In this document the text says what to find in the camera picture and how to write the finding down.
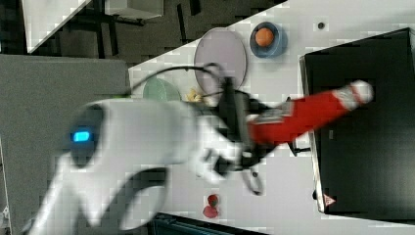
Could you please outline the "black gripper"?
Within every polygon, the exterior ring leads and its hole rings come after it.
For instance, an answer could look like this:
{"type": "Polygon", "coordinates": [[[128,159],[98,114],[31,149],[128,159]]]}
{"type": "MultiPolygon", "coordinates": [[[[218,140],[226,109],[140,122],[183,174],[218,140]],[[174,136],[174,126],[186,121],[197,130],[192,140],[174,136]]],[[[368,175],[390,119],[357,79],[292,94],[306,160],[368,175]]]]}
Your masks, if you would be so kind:
{"type": "Polygon", "coordinates": [[[242,144],[242,153],[237,160],[237,169],[244,170],[257,165],[271,153],[275,146],[254,142],[248,127],[248,115],[260,115],[269,107],[252,98],[248,93],[236,90],[232,77],[220,81],[221,95],[214,108],[228,130],[226,136],[242,144]]]}

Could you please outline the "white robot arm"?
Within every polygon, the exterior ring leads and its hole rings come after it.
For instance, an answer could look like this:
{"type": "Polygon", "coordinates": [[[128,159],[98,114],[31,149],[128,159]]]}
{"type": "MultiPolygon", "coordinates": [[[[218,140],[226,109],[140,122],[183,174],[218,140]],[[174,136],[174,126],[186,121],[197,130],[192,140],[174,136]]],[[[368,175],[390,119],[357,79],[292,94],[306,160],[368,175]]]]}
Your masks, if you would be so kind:
{"type": "Polygon", "coordinates": [[[210,185],[250,167],[241,159],[254,150],[247,118],[269,109],[233,88],[214,107],[134,98],[84,105],[23,235],[74,235],[81,216],[105,235],[137,231],[162,209],[172,166],[210,185]]]}

